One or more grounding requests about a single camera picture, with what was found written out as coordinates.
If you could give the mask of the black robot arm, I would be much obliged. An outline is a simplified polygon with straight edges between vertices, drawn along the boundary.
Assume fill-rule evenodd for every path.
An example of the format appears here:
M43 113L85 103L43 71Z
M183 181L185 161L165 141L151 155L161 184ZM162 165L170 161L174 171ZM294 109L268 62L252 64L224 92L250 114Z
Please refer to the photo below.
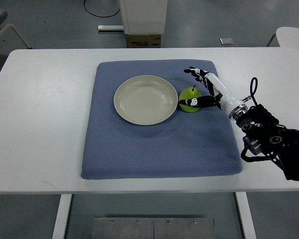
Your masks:
M230 114L245 133L241 158L246 162L270 160L283 171L287 180L299 181L299 130L281 125L263 105L257 103L257 86L258 79L254 77L247 97L254 105Z

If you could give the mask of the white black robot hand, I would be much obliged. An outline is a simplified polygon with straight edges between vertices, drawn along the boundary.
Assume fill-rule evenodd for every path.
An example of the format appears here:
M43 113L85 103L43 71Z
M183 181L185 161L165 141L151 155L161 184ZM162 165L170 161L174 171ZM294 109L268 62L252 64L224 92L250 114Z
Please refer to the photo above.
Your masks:
M218 108L225 110L230 118L237 115L239 112L247 112L247 106L241 100L235 99L230 90L215 74L194 67L185 69L184 72L192 74L196 81L205 86L210 95L179 100L181 106L197 109L217 106Z

